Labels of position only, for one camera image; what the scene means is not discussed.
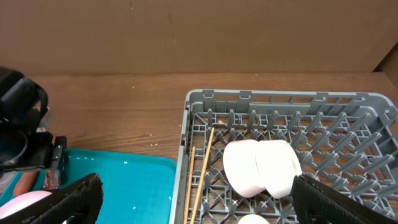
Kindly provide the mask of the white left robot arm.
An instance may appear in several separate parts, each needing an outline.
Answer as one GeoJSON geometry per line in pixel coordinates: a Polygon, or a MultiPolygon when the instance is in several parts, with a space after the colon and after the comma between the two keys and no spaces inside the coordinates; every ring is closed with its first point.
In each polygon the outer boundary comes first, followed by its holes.
{"type": "Polygon", "coordinates": [[[48,101],[36,82],[1,67],[1,174],[62,168],[67,138],[39,130],[45,126],[48,101]]]}

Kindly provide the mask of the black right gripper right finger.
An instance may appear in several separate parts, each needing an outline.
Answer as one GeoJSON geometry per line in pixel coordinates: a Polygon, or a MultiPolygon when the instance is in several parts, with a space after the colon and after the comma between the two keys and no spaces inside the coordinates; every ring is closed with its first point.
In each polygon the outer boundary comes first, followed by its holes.
{"type": "Polygon", "coordinates": [[[397,224],[308,175],[294,177],[290,195],[300,224],[397,224]]]}

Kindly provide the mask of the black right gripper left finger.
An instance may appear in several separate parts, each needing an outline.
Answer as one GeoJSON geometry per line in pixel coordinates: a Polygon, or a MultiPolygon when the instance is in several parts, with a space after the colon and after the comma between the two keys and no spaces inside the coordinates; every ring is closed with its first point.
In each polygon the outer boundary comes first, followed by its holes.
{"type": "Polygon", "coordinates": [[[103,183],[89,174],[3,219],[2,224],[96,223],[103,204],[103,183]]]}

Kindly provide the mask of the wooden chopstick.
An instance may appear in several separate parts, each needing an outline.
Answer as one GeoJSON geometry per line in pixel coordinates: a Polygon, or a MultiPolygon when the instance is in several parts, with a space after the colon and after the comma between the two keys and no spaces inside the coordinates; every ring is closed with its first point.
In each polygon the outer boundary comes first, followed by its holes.
{"type": "Polygon", "coordinates": [[[190,159],[190,170],[188,176],[188,184],[187,184],[187,196],[185,198],[185,209],[184,209],[184,218],[183,224],[188,223],[188,214],[189,214],[189,206],[190,206],[190,194],[191,194],[191,187],[192,187],[192,176],[193,176],[193,168],[194,168],[194,161],[195,161],[195,146],[192,147],[192,154],[190,159]]]}
{"type": "Polygon", "coordinates": [[[210,133],[210,137],[208,139],[208,145],[207,145],[207,148],[206,148],[206,151],[205,151],[205,158],[203,160],[203,166],[202,166],[202,169],[201,169],[200,181],[199,181],[199,184],[198,184],[198,190],[197,190],[197,194],[196,194],[196,197],[195,197],[195,203],[194,203],[193,209],[192,209],[192,215],[191,215],[191,219],[190,219],[190,224],[194,224],[195,223],[195,219],[196,219],[196,216],[197,216],[198,205],[199,205],[200,200],[201,200],[203,182],[204,182],[205,172],[206,172],[207,165],[208,165],[208,160],[209,160],[209,156],[210,156],[210,151],[211,151],[211,146],[212,146],[214,133],[215,133],[215,128],[212,127],[211,133],[210,133]]]}

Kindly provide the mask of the red snack wrapper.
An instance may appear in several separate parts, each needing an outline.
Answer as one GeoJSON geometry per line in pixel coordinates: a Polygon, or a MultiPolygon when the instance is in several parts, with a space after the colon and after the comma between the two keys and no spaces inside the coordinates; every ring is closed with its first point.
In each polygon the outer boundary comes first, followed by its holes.
{"type": "Polygon", "coordinates": [[[43,189],[55,190],[61,185],[61,173],[59,170],[47,170],[45,173],[43,189]]]}

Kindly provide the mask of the white bowl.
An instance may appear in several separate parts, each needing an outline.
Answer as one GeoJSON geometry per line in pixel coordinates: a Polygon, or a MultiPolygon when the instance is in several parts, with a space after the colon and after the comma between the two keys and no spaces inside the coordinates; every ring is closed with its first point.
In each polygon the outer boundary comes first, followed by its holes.
{"type": "Polygon", "coordinates": [[[262,184],[274,198],[289,195],[294,178],[302,175],[299,159],[285,140],[259,141],[256,165],[262,184]]]}

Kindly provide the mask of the pink bowl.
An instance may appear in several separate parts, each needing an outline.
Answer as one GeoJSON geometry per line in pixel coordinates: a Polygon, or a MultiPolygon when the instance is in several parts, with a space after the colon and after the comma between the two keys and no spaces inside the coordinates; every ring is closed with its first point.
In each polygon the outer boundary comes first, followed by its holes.
{"type": "Polygon", "coordinates": [[[233,190],[242,197],[250,198],[263,191],[256,163],[259,142],[252,139],[229,142],[223,153],[223,168],[233,190]]]}

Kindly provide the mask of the pink plate with food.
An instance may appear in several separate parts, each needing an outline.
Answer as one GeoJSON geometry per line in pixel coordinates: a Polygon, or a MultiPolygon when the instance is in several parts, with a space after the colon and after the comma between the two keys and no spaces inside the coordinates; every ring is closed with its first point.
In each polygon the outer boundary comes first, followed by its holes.
{"type": "Polygon", "coordinates": [[[6,218],[13,213],[16,213],[51,194],[52,193],[49,191],[38,190],[27,192],[25,194],[15,197],[1,207],[1,219],[6,218]]]}

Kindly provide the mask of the orange carrot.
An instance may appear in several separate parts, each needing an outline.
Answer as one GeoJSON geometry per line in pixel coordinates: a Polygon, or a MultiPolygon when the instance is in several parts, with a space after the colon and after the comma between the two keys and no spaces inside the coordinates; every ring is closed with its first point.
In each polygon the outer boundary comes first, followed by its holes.
{"type": "Polygon", "coordinates": [[[18,197],[29,192],[35,184],[37,179],[38,172],[37,171],[30,171],[23,173],[22,177],[19,179],[18,183],[16,184],[13,196],[18,197]]]}

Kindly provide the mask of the white cup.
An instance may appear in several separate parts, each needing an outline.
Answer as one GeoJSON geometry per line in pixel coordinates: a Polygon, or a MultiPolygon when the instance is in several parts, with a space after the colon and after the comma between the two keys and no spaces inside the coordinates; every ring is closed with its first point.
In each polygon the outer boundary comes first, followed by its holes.
{"type": "Polygon", "coordinates": [[[260,215],[250,214],[243,216],[238,224],[269,224],[269,222],[260,215]]]}

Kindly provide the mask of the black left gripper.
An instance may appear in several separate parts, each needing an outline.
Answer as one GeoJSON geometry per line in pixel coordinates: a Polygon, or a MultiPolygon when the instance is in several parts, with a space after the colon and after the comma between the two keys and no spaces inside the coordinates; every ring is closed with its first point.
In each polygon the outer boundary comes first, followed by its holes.
{"type": "Polygon", "coordinates": [[[67,138],[50,132],[26,136],[20,131],[1,133],[1,172],[61,170],[65,162],[67,138]]]}

